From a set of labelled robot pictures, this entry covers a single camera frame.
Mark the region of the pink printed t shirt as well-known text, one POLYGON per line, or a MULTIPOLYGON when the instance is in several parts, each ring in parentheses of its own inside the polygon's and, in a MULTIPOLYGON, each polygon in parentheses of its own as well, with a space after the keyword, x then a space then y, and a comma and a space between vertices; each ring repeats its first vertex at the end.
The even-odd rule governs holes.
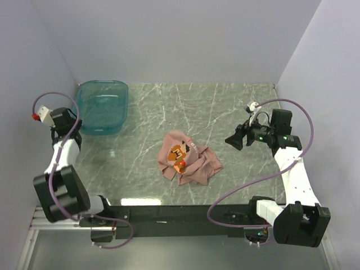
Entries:
POLYGON ((190 182, 207 185, 209 178, 223 169, 213 150, 195 144, 178 130, 166 134, 157 165, 166 179, 177 177, 178 185, 190 182))

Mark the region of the teal plastic bin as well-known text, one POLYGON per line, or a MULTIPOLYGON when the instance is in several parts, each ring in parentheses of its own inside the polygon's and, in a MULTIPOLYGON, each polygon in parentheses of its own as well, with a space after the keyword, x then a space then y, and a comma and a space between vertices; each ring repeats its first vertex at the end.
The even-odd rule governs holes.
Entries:
POLYGON ((128 86, 118 80, 87 81, 79 86, 75 101, 83 134, 116 134, 127 119, 128 86))

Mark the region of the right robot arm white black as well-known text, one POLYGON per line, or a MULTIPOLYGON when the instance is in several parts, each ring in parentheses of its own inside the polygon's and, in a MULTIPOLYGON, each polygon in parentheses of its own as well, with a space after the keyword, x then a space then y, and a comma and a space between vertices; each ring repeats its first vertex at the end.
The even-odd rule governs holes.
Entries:
POLYGON ((267 125, 259 123, 259 109, 249 112, 249 119, 236 127, 234 135, 225 142, 237 150, 263 142, 282 172, 286 204, 278 205, 273 199, 254 196, 247 210, 247 219, 252 224, 263 220, 273 227, 277 243, 316 248, 320 245, 331 214, 316 198, 304 166, 302 144, 299 137, 291 134, 292 112, 274 109, 267 125))

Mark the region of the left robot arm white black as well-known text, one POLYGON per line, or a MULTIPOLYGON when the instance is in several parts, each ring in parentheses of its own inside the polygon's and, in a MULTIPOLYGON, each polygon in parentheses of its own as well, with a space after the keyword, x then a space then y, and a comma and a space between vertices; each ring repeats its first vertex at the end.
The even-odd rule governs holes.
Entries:
POLYGON ((51 162, 44 173, 33 180, 47 220, 55 223, 68 219, 54 202, 53 199, 56 198, 73 218, 81 214, 92 215, 99 226, 108 225, 113 213, 105 207, 105 198, 89 196, 74 168, 82 145, 79 132, 82 121, 77 120, 76 115, 65 107, 51 110, 41 106, 33 118, 51 128, 51 162))

